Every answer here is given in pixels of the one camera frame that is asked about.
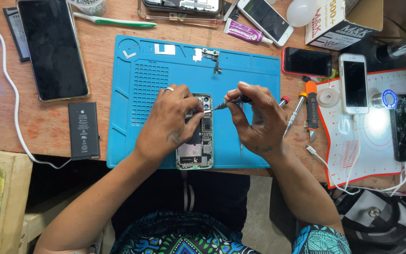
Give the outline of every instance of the green toothbrush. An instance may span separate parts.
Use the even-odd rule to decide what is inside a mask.
[[[89,15],[78,13],[78,12],[74,12],[73,15],[75,17],[90,20],[95,24],[117,24],[117,25],[125,25],[125,26],[132,26],[132,27],[155,27],[156,26],[156,23],[152,23],[152,22],[114,20],[114,19],[89,16]]]

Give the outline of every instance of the patterned shirt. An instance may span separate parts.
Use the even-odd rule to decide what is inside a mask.
[[[111,254],[258,254],[242,245],[242,233],[194,211],[156,211],[132,223]],[[318,225],[303,228],[292,254],[351,254],[344,235]]]

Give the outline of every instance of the black pants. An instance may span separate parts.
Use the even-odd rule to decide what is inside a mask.
[[[250,176],[186,170],[183,172],[187,174],[187,179],[183,179],[181,172],[157,170],[123,202],[112,217],[116,238],[132,222],[156,210],[192,209],[214,217],[233,231],[241,232],[247,218]]]

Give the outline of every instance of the blue silicone repair mat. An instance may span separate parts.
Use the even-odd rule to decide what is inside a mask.
[[[155,54],[154,44],[159,44],[161,52],[164,45],[174,45],[175,55]],[[158,90],[169,84],[186,84],[192,93],[210,94],[213,107],[222,103],[226,92],[237,88],[240,80],[266,86],[275,98],[280,97],[279,58],[208,48],[220,51],[219,67],[223,71],[215,74],[216,61],[205,57],[201,61],[192,59],[195,48],[204,47],[117,35],[107,142],[109,168],[115,167],[133,151]],[[127,55],[136,55],[127,58],[123,51]],[[250,105],[245,104],[244,111],[251,121]],[[265,160],[245,147],[241,158],[239,136],[228,109],[214,111],[213,134],[214,168],[268,167]],[[173,152],[160,168],[176,168],[175,160]]]

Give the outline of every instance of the white iphone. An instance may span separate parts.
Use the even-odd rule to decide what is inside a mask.
[[[367,69],[364,56],[340,55],[339,70],[343,113],[349,115],[369,113]]]
[[[294,31],[294,28],[265,0],[239,0],[237,7],[279,47],[285,45]]]

